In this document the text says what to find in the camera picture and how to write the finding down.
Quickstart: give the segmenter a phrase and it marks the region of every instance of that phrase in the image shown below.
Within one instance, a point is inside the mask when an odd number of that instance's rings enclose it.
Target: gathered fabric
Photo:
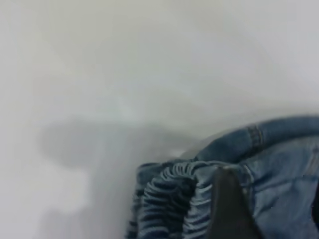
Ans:
[[[319,117],[312,116],[236,130],[192,160],[142,165],[126,238],[205,238],[218,168],[235,172],[265,238],[319,238],[312,220],[319,180]]]

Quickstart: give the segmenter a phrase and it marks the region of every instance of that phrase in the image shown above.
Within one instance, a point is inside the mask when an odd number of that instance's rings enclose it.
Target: black object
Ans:
[[[312,218],[319,229],[319,184],[317,185],[316,195],[313,201]]]
[[[207,239],[263,239],[231,170],[217,169],[212,188],[212,215]]]

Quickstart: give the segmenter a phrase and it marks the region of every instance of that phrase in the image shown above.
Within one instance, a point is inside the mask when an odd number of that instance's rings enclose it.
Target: white surface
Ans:
[[[315,0],[1,0],[0,238],[120,239],[134,170],[319,109]]]

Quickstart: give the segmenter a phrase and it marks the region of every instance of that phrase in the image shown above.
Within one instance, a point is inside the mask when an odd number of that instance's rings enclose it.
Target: blue denim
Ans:
[[[236,173],[266,239],[319,238],[312,220],[319,117],[251,125],[213,141],[193,160],[142,165],[126,238],[205,238],[218,167]]]

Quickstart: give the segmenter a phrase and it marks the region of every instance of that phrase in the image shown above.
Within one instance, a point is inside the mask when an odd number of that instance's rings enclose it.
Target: denim seam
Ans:
[[[249,184],[248,184],[248,200],[249,200],[249,206],[251,212],[255,211],[256,207],[256,199],[255,199],[255,189],[253,187],[253,182],[254,182],[254,176],[252,175],[249,167],[247,165],[243,165],[243,169],[246,171],[247,175],[249,176]]]
[[[256,124],[248,127],[248,133],[252,142],[252,148],[250,152],[248,152],[248,154],[250,154],[251,152],[258,150],[262,146],[263,137],[261,131],[259,130]]]
[[[313,154],[311,155],[311,159],[309,163],[307,164],[305,175],[313,176],[314,174],[316,174],[316,171],[318,170],[318,168],[319,168],[319,150],[318,150],[318,145],[315,145],[315,148],[313,149]]]

